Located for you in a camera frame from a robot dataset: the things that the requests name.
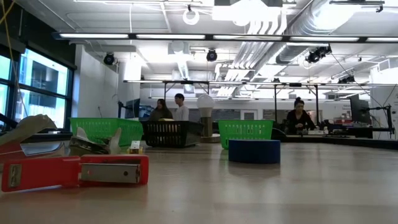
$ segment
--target red stapler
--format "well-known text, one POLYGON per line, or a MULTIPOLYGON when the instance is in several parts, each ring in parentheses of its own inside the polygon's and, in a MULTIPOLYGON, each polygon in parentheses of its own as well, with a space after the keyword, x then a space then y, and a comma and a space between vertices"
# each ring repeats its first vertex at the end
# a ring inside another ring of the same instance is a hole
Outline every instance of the red stapler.
POLYGON ((146 155, 84 155, 7 161, 1 190, 14 192, 42 187, 130 186, 147 184, 146 155))

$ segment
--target black basket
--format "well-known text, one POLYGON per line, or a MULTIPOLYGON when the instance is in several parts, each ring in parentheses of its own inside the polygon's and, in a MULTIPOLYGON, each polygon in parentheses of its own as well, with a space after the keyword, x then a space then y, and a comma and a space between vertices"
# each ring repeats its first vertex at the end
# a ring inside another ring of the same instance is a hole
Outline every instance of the black basket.
POLYGON ((145 142, 152 147, 187 147, 200 142, 203 125, 190 121, 142 121, 145 142))

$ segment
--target computer monitor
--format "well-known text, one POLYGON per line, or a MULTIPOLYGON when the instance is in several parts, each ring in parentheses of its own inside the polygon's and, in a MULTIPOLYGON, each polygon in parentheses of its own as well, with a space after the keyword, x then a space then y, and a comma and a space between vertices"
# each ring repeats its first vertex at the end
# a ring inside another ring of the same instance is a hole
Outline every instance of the computer monitor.
POLYGON ((126 119, 139 117, 139 103, 140 99, 130 100, 126 102, 126 112, 124 114, 124 117, 126 119))
POLYGON ((372 124, 371 115, 367 110, 369 103, 365 100, 360 100, 359 95, 355 95, 349 98, 351 103, 351 119, 353 122, 372 124))

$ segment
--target man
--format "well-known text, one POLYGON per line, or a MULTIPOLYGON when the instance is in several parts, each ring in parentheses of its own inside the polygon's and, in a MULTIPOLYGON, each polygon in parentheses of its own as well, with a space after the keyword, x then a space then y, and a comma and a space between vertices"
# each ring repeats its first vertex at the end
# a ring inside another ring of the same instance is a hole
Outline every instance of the man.
POLYGON ((184 106, 184 95, 181 93, 177 93, 174 97, 175 104, 179 106, 177 111, 175 112, 176 121, 188 121, 189 120, 189 109, 184 106))

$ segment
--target green basket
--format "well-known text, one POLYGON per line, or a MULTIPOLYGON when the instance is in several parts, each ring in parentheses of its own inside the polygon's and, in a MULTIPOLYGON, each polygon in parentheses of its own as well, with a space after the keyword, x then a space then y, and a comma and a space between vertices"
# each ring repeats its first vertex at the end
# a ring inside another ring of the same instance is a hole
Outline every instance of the green basket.
POLYGON ((129 146, 131 141, 140 141, 143 130, 139 121, 120 118, 70 118, 72 133, 77 127, 85 130, 90 141, 103 143, 101 138, 113 137, 118 128, 122 129, 119 146, 129 146))
POLYGON ((220 120, 221 145, 228 149, 230 139, 270 140, 273 120, 220 120))

